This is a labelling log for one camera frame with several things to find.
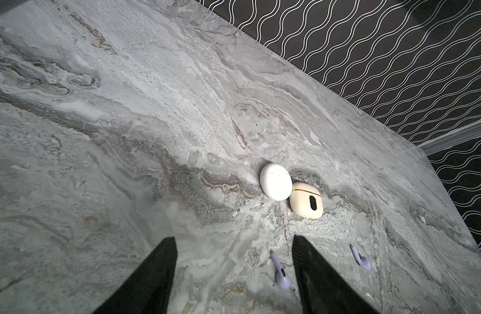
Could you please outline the purple earbud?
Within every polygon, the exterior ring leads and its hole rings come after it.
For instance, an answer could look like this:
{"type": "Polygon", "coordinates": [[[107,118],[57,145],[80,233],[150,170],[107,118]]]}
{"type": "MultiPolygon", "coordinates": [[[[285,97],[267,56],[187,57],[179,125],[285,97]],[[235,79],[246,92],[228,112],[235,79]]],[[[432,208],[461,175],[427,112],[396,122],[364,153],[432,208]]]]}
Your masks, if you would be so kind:
{"type": "Polygon", "coordinates": [[[286,271],[278,258],[277,254],[271,250],[270,251],[270,257],[273,261],[274,267],[275,267],[275,281],[277,285],[282,289],[282,290],[289,290],[291,288],[291,281],[286,274],[286,271]]]}
{"type": "Polygon", "coordinates": [[[355,245],[350,245],[350,248],[354,256],[354,259],[358,263],[358,265],[365,270],[371,270],[372,268],[371,261],[366,256],[361,255],[355,245]]]}

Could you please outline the white round earbud case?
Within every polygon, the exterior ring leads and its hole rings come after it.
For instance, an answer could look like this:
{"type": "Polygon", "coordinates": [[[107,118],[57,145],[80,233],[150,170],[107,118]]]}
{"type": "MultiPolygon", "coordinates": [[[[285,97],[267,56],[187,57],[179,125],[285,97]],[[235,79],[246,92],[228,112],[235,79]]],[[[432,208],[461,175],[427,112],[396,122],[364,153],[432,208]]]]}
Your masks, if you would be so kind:
{"type": "Polygon", "coordinates": [[[275,201],[283,201],[290,197],[292,180],[289,172],[281,165],[267,164],[260,174],[260,185],[263,192],[275,201]]]}

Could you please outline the cream earbud charging case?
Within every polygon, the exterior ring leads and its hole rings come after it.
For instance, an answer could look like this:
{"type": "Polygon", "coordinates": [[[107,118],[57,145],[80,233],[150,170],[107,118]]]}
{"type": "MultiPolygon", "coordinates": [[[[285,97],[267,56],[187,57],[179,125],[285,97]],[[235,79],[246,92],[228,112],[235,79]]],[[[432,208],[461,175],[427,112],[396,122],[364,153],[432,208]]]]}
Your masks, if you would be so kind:
{"type": "Polygon", "coordinates": [[[299,217],[319,219],[324,206],[317,188],[306,183],[294,183],[290,195],[291,210],[299,217]]]}

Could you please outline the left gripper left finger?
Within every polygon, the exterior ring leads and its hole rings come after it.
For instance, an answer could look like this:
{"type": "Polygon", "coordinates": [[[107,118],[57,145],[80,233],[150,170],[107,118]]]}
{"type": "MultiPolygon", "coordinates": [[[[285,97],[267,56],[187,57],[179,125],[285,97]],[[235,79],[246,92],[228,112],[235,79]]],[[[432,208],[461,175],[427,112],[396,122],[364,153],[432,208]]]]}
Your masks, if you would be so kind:
{"type": "Polygon", "coordinates": [[[94,312],[166,313],[177,257],[175,238],[164,238],[120,288],[94,312]]]}

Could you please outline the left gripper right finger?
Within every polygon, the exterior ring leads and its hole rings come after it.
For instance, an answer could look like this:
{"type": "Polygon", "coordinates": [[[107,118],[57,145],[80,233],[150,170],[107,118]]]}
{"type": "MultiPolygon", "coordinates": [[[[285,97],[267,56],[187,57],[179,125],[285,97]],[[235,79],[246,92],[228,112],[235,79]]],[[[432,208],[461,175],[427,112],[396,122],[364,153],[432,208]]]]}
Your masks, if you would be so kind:
{"type": "Polygon", "coordinates": [[[293,265],[303,313],[377,313],[301,235],[294,235],[293,265]]]}

